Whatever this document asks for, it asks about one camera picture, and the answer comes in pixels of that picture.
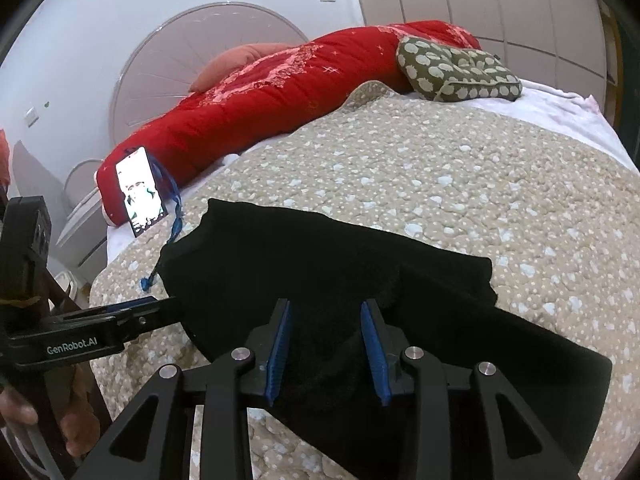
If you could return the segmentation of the left hand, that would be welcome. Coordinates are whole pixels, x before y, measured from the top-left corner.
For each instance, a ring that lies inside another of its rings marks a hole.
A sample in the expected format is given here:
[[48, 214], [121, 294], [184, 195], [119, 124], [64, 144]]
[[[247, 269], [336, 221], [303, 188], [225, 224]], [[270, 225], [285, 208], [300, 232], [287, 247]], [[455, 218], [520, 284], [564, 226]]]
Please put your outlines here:
[[58, 424], [66, 452], [72, 457], [89, 453], [101, 434], [101, 423], [90, 402], [90, 393], [96, 385], [88, 363], [70, 367], [70, 377], [63, 379], [62, 400], [52, 404], [47, 387], [43, 387], [43, 400], [35, 406], [33, 392], [24, 396], [24, 389], [15, 388], [6, 379], [1, 379], [1, 426], [11, 424], [34, 426], [40, 423], [38, 408], [45, 408]]

